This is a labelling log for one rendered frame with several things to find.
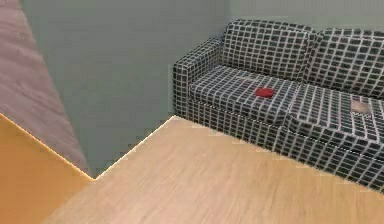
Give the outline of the black white checked sofa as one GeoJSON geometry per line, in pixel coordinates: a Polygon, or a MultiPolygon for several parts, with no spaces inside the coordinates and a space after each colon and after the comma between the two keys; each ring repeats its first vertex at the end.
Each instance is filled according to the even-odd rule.
{"type": "Polygon", "coordinates": [[[383,31],[236,19],[172,78],[177,116],[384,194],[383,31]]]}

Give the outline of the small red flat object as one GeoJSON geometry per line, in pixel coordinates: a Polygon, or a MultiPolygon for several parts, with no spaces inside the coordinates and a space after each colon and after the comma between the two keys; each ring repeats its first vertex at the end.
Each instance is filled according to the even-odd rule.
{"type": "Polygon", "coordinates": [[[258,97],[272,98],[274,90],[272,88],[257,88],[255,90],[255,95],[258,97]]]}

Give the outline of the small tan flat object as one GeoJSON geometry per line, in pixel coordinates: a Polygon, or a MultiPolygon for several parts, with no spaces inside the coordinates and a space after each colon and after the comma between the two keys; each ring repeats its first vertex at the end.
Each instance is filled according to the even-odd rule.
{"type": "Polygon", "coordinates": [[[371,108],[368,103],[360,102],[360,101],[352,101],[351,102],[351,111],[359,114],[370,114],[371,108]]]}

